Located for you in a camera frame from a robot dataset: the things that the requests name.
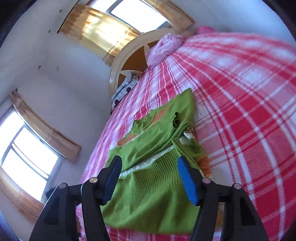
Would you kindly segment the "green striped knit sweater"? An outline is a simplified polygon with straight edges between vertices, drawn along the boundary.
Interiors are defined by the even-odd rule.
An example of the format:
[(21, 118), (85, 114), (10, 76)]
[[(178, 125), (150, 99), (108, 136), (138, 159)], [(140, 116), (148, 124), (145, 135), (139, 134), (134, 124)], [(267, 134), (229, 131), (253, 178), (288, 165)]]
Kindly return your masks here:
[(109, 151), (122, 170), (112, 198), (101, 208), (105, 223), (118, 230), (179, 235), (193, 229), (198, 207), (189, 202), (178, 173), (187, 158), (204, 177), (209, 159), (194, 136), (195, 98), (191, 89), (133, 122)]

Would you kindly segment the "yellow side window curtain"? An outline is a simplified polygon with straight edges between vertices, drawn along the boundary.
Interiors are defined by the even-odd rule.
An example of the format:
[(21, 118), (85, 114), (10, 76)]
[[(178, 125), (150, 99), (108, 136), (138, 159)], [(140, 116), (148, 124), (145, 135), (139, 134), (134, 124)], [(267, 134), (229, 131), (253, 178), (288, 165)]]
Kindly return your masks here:
[[(25, 123), (27, 123), (46, 144), (62, 156), (62, 160), (56, 174), (58, 174), (64, 160), (69, 162), (76, 161), (81, 150), (81, 146), (67, 138), (64, 134), (50, 126), (41, 117), (39, 117), (24, 101), (17, 90), (12, 91), (7, 99), (1, 103), (1, 116), (11, 107), (14, 108)], [(54, 185), (55, 178), (56, 176), (53, 178), (52, 187)], [(12, 178), (8, 176), (2, 167), (1, 191), (26, 220), (30, 223), (36, 223), (37, 218), (44, 207), (44, 203), (38, 201), (25, 192), (12, 180)]]

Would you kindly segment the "side window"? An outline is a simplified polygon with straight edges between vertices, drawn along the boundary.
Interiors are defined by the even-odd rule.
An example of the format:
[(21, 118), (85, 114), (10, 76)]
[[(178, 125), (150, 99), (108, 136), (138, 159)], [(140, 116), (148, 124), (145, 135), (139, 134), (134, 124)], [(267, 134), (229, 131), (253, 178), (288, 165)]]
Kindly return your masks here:
[(61, 160), (14, 108), (1, 116), (1, 167), (30, 196), (47, 201)]

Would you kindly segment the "red white plaid bedspread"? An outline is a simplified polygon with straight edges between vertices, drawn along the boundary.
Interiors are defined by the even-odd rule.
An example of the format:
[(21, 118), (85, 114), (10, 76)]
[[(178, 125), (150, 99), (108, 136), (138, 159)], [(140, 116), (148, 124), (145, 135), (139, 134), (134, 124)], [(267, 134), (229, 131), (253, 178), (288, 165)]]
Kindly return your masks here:
[(82, 180), (135, 120), (191, 88), (195, 136), (217, 183), (240, 183), (270, 240), (295, 221), (295, 46), (255, 34), (189, 37), (111, 112)]

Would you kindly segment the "white grey patterned pillow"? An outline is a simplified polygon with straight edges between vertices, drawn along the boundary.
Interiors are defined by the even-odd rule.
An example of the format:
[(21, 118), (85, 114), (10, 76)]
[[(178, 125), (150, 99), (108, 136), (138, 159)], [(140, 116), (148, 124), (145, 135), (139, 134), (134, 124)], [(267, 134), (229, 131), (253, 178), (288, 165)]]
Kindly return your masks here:
[(139, 79), (136, 73), (129, 72), (125, 77), (124, 82), (115, 91), (114, 95), (111, 97), (111, 110), (113, 111), (115, 107), (123, 100), (123, 98), (130, 93), (130, 91), (138, 84)]

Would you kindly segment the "cream wooden headboard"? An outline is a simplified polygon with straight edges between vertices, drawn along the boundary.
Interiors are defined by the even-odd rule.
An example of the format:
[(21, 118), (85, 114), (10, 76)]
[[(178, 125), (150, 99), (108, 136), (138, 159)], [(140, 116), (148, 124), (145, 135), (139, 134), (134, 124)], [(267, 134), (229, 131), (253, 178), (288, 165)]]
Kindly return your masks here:
[(173, 28), (160, 28), (143, 33), (121, 49), (114, 59), (109, 73), (108, 90), (110, 96), (113, 96), (129, 72), (134, 72), (138, 76), (142, 75), (147, 69), (147, 53), (168, 33), (174, 34), (175, 31)]

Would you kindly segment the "pink crumpled pillow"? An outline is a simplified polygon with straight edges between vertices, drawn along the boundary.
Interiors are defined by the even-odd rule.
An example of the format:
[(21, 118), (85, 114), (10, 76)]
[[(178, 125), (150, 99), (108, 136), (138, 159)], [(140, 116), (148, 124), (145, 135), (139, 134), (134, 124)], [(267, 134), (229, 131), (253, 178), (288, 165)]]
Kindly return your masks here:
[(147, 56), (147, 66), (149, 69), (155, 68), (170, 54), (179, 49), (185, 42), (185, 37), (173, 35), (171, 33), (163, 36), (155, 46), (151, 48)]

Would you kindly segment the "yellow curtain behind headboard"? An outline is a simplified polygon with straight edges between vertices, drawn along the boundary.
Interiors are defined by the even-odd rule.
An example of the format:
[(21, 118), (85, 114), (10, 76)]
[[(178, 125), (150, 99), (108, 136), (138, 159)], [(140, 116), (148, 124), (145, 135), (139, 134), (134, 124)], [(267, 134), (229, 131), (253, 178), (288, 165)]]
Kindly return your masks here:
[[(144, 2), (165, 17), (177, 34), (184, 32), (195, 22), (172, 1)], [(91, 8), (88, 3), (75, 4), (59, 32), (79, 42), (108, 66), (112, 65), (127, 43), (143, 34), (118, 18)]]

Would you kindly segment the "magenta pink cushion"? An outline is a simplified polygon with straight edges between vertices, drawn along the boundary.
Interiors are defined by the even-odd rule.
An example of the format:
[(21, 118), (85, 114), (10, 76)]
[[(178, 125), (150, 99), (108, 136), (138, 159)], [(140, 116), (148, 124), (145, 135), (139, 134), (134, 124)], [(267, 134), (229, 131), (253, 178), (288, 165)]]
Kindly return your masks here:
[(201, 34), (215, 33), (216, 31), (211, 27), (199, 26), (199, 27), (197, 27), (196, 32), (198, 35), (201, 35)]

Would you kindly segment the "window behind headboard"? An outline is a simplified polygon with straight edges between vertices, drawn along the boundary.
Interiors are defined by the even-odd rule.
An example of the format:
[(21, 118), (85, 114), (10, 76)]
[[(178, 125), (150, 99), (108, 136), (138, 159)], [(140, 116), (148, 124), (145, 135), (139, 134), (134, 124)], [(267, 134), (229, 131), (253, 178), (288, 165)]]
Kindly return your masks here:
[(88, 5), (118, 18), (141, 33), (170, 27), (166, 18), (144, 1), (96, 0), (89, 1)]

